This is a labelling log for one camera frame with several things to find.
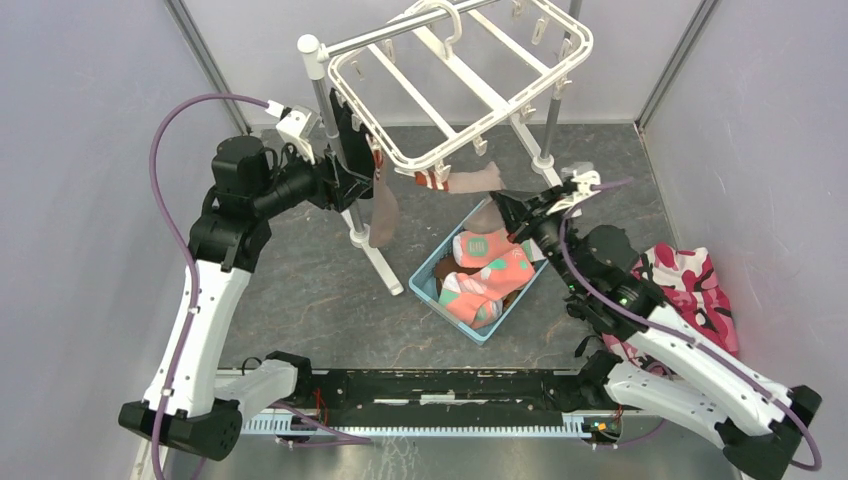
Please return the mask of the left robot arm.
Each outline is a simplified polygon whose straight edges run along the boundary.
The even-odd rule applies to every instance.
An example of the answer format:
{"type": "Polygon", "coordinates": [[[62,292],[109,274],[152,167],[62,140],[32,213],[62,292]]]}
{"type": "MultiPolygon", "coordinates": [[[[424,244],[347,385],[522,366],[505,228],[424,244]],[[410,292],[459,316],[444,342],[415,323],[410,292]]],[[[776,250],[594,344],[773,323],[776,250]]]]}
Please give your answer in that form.
{"type": "Polygon", "coordinates": [[[175,324],[142,398],[121,406],[121,427],[221,461],[262,410],[279,400],[297,408],[312,399],[310,360],[280,351],[226,387],[215,380],[237,304],[271,237],[270,220],[320,197],[333,161],[326,155],[312,162],[292,143],[274,151],[253,136],[217,146],[201,215],[187,238],[176,238],[187,264],[175,324]]]}

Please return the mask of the brown sock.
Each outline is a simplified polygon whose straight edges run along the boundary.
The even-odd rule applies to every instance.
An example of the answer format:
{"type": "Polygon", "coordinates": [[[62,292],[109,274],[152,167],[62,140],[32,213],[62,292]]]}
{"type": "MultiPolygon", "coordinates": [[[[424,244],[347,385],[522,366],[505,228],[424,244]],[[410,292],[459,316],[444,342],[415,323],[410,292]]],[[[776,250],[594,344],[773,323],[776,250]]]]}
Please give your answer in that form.
{"type": "Polygon", "coordinates": [[[464,271],[465,268],[456,262],[453,255],[448,254],[436,263],[433,269],[433,276],[437,281],[437,287],[440,288],[450,273],[461,273],[464,271]]]}

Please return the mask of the salmon pink sock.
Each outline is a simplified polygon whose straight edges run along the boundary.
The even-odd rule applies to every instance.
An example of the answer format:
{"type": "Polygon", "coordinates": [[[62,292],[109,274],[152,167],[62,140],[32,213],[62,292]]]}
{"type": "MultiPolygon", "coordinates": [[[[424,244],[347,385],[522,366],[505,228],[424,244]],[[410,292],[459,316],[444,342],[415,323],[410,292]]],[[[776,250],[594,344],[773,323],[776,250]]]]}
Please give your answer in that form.
{"type": "Polygon", "coordinates": [[[473,274],[450,273],[438,302],[460,323],[479,329],[497,320],[506,297],[525,287],[534,275],[533,262],[514,250],[473,274]]]}
{"type": "Polygon", "coordinates": [[[455,262],[463,268],[481,269],[514,250],[523,253],[531,262],[537,260],[529,241],[513,243],[505,229],[486,234],[464,230],[453,237],[451,247],[455,262]]]}

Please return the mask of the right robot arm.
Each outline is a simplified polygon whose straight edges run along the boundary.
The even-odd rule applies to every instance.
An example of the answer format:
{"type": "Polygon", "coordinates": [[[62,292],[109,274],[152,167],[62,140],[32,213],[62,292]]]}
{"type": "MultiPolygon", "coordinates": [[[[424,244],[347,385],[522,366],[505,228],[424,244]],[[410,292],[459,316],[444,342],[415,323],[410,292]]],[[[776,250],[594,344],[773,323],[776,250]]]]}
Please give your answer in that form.
{"type": "Polygon", "coordinates": [[[555,268],[572,313],[672,372],[665,378],[596,353],[577,382],[585,405],[614,401],[673,422],[716,446],[753,479],[780,479],[792,467],[821,469],[810,432],[821,396],[805,385],[766,378],[689,325],[656,284],[633,275],[638,254],[623,229],[600,225],[578,233],[561,187],[538,194],[496,191],[491,199],[507,232],[535,242],[555,268]],[[811,452],[806,464],[796,459],[801,445],[811,452]]]}

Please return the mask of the black sock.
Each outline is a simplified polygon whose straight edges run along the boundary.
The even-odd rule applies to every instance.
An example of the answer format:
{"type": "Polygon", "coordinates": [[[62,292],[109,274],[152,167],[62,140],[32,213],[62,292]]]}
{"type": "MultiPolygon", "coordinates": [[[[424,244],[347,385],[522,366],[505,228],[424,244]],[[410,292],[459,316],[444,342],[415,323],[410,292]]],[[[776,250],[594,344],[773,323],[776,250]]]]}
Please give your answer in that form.
{"type": "Polygon", "coordinates": [[[375,163],[371,148],[367,141],[370,131],[364,124],[354,127],[354,111],[340,95],[336,88],[330,90],[329,99],[339,131],[347,170],[359,179],[373,185],[375,163]]]}

